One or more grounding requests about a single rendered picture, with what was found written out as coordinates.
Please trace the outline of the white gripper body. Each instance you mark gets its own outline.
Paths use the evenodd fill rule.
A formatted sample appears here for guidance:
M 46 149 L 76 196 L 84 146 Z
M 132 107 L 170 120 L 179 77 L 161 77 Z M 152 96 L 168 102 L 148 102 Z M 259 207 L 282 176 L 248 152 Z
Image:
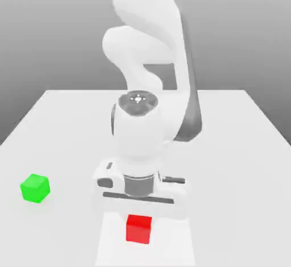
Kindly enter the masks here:
M 182 192 L 157 191 L 147 197 L 101 191 L 99 199 L 106 211 L 123 215 L 187 215 L 187 195 Z

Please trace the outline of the small green cube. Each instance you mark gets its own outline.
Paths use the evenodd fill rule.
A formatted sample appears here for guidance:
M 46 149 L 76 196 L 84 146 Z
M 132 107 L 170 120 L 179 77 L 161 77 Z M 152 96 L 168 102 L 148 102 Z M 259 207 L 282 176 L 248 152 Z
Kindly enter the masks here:
M 46 176 L 31 174 L 20 184 L 25 201 L 41 203 L 50 193 L 49 179 Z

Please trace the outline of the small red cube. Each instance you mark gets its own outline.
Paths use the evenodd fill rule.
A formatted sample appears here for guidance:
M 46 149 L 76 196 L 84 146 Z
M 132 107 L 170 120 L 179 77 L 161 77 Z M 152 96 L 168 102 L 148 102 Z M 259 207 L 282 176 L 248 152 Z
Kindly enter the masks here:
M 126 240 L 149 244 L 151 236 L 152 217 L 130 214 L 126 222 Z

